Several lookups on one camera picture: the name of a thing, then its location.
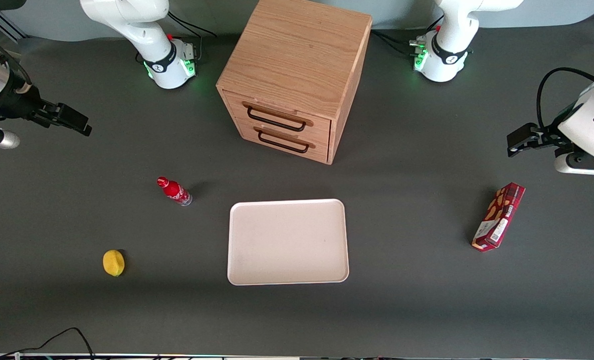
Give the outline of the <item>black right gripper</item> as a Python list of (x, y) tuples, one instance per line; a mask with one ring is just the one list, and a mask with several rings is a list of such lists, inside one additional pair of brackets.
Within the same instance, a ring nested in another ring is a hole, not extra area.
[(85, 137), (91, 135), (92, 126), (88, 125), (87, 116), (69, 105), (43, 100), (34, 85), (23, 93), (16, 92), (24, 84), (20, 75), (10, 73), (6, 83), (9, 89), (0, 92), (0, 120), (24, 119), (40, 126), (63, 126)]

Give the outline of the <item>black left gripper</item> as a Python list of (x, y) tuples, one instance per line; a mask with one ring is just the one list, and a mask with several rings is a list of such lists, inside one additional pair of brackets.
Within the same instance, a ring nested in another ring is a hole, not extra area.
[(565, 136), (559, 125), (562, 119), (554, 119), (549, 125), (540, 127), (533, 122), (526, 123), (507, 135), (507, 157), (516, 157), (527, 150), (541, 150), (548, 147), (556, 147), (563, 151), (574, 151), (574, 143)]

